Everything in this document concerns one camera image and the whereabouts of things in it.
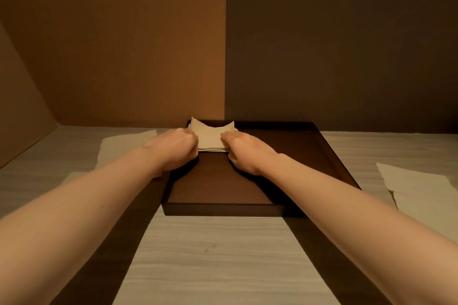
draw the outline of hand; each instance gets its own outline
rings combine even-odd
[[[278,154],[264,141],[242,132],[221,133],[221,141],[230,148],[229,159],[236,168],[253,175],[262,175],[262,165]]]
[[[173,170],[198,156],[198,142],[192,130],[178,128],[153,137],[143,147],[159,158],[162,170]]]

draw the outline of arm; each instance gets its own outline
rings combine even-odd
[[[197,157],[197,136],[159,135],[0,220],[2,304],[48,304],[106,238],[158,170]]]
[[[458,246],[364,192],[240,132],[229,158],[280,187],[395,304],[456,304]]]

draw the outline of person's right arm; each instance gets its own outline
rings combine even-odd
[[[395,304],[458,304],[458,245],[342,181],[226,132],[234,165],[280,187]]]

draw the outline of wall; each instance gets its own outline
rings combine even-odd
[[[0,23],[0,167],[56,126]]]
[[[0,17],[61,124],[224,118],[225,0],[0,0]]]
[[[458,0],[227,0],[226,119],[458,132]]]

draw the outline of person's left hand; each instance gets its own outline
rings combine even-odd
[[[198,142],[191,129],[178,128],[153,137],[143,147],[159,158],[162,170],[173,170],[198,156]]]

